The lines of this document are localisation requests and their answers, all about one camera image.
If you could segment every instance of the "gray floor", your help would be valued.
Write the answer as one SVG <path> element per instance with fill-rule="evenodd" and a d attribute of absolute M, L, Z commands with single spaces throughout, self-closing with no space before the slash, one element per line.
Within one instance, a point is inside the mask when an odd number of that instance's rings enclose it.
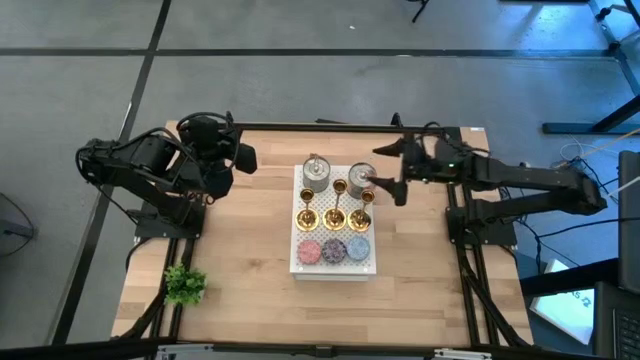
<path fill-rule="evenodd" d="M 159 0 L 4 1 L 0 47 L 146 48 L 160 5 Z M 607 45 L 587 5 L 432 0 L 411 25 L 415 10 L 416 4 L 400 0 L 174 0 L 160 47 L 550 50 Z M 633 29 L 626 18 L 616 19 L 611 21 L 620 25 L 612 26 L 616 35 Z M 635 68 L 633 44 L 626 43 L 625 51 Z M 139 57 L 0 57 L 0 190 L 39 228 L 37 239 L 22 252 L 0 258 L 1 348 L 47 341 L 95 200 L 95 190 L 76 173 L 74 151 L 93 137 L 117 137 L 141 62 Z M 541 123 L 597 121 L 632 96 L 610 59 L 157 57 L 133 134 L 203 110 L 230 110 L 243 122 L 324 118 L 358 124 L 386 124 L 397 111 L 407 124 L 483 126 L 495 157 L 546 167 L 574 140 L 542 135 Z M 611 140 L 577 139 L 590 145 Z M 640 151 L 640 141 L 625 140 L 611 149 Z M 567 156 L 576 151 L 565 149 Z M 600 152 L 588 161 L 603 181 L 617 176 L 615 153 Z M 123 191 L 116 191 L 115 199 L 125 207 L 140 203 Z M 588 220 L 616 215 L 611 203 Z M 530 217 L 529 224 L 546 233 L 588 220 L 550 213 Z M 517 232 L 520 255 L 533 257 L 533 238 L 521 228 Z M 615 256 L 615 234 L 615 225 L 603 225 L 547 243 L 586 264 Z M 70 341 L 108 338 L 132 236 L 133 225 L 110 208 Z M 0 253 L 15 243 L 1 244 Z M 553 255 L 544 250 L 543 260 Z M 520 271 L 531 274 L 530 267 Z M 571 339 L 549 340 L 536 329 L 538 344 L 575 350 Z"/>

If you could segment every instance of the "potted plant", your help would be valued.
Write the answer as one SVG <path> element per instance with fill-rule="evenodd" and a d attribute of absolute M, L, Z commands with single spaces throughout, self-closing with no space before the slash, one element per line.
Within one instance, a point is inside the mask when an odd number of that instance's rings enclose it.
<path fill-rule="evenodd" d="M 175 305 L 196 305 L 204 296 L 206 275 L 187 270 L 184 265 L 170 266 L 164 273 L 167 284 L 165 302 Z"/>

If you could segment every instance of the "gold goblet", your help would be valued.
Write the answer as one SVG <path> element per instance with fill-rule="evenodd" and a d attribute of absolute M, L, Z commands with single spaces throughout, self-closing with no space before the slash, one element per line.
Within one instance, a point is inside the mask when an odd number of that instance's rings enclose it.
<path fill-rule="evenodd" d="M 371 225 L 371 216 L 365 211 L 367 205 L 371 204 L 375 200 L 376 194 L 371 190 L 364 190 L 360 195 L 362 199 L 362 209 L 353 210 L 349 214 L 348 222 L 349 227 L 357 232 L 365 232 Z"/>
<path fill-rule="evenodd" d="M 333 182 L 333 191 L 336 193 L 336 206 L 327 209 L 322 216 L 322 222 L 324 226 L 329 230 L 337 231 L 344 227 L 347 223 L 347 216 L 344 214 L 342 209 L 338 208 L 338 204 L 340 202 L 340 195 L 344 194 L 347 191 L 347 182 L 338 179 Z"/>
<path fill-rule="evenodd" d="M 312 231 L 320 222 L 318 213 L 313 209 L 309 209 L 309 203 L 313 200 L 313 196 L 314 192 L 311 189 L 302 189 L 300 191 L 300 199 L 304 202 L 305 208 L 296 215 L 296 226 L 301 231 Z"/>

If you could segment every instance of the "wooden table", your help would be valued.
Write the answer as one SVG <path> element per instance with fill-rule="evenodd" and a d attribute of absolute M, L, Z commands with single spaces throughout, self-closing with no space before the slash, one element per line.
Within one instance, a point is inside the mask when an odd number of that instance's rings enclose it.
<path fill-rule="evenodd" d="M 175 129 L 175 123 L 168 128 Z M 487 148 L 481 128 L 461 128 L 465 141 Z M 205 297 L 184 310 L 179 339 L 284 344 L 469 345 L 455 249 L 449 242 L 445 185 L 412 182 L 408 203 L 396 207 L 376 190 L 378 274 L 368 282 L 296 281 L 289 274 L 293 166 L 309 153 L 334 165 L 371 163 L 382 177 L 397 176 L 397 158 L 371 149 L 398 134 L 245 131 L 258 171 L 234 171 L 229 195 L 207 210 L 192 267 L 208 276 Z M 426 138 L 433 153 L 435 139 Z M 497 192 L 474 194 L 497 200 Z M 113 335 L 129 329 L 156 295 L 167 239 L 154 239 L 131 260 Z M 483 248 L 491 295 L 519 335 L 532 342 L 513 258 Z M 481 340 L 487 342 L 476 299 Z M 168 333 L 171 308 L 161 334 Z"/>

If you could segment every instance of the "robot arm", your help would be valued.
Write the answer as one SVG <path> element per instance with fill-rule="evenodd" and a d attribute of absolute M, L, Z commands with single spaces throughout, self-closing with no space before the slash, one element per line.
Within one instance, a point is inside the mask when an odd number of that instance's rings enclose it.
<path fill-rule="evenodd" d="M 226 127 L 213 117 L 225 120 Z M 177 130 L 180 139 L 165 128 L 124 144 L 93 139 L 76 153 L 76 165 L 91 184 L 123 187 L 157 209 L 162 221 L 186 226 L 193 221 L 194 195 L 226 196 L 233 183 L 231 169 L 251 174 L 257 161 L 255 150 L 240 143 L 230 113 L 192 114 Z M 225 165 L 225 159 L 231 164 Z"/>
<path fill-rule="evenodd" d="M 598 185 L 576 169 L 536 169 L 508 166 L 497 159 L 468 151 L 464 143 L 455 144 L 441 137 L 431 157 L 416 135 L 405 134 L 394 144 L 374 149 L 380 155 L 401 157 L 398 181 L 371 177 L 403 206 L 407 199 L 407 182 L 412 180 L 466 185 L 470 190 L 486 191 L 508 186 L 546 191 L 517 199 L 498 202 L 472 200 L 467 204 L 467 222 L 485 222 L 552 210 L 570 214 L 591 215 L 607 207 Z"/>

